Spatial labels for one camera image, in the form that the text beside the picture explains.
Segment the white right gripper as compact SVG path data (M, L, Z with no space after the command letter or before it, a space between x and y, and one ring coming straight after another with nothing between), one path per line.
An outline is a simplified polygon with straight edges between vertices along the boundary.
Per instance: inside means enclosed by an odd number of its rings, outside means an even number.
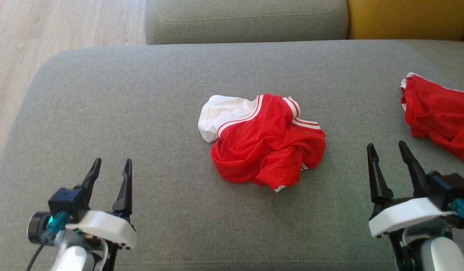
M389 239L397 271L453 271L454 240L447 220L454 212L440 210L426 198L427 174L404 141L399 141L399 151L409 170L415 199L383 210L375 206L369 220L370 233ZM367 145L367 162L371 202L381 204L393 199L372 143Z

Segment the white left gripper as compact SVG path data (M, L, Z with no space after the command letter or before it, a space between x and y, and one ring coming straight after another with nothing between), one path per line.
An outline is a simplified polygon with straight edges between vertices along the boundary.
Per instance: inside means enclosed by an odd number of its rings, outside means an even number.
M96 158L82 182L85 199L91 199L102 159ZM137 232L124 218L132 214L132 160L122 170L123 181L113 204L113 214L88 211L77 224L66 226L67 271L113 271L119 250L137 246Z

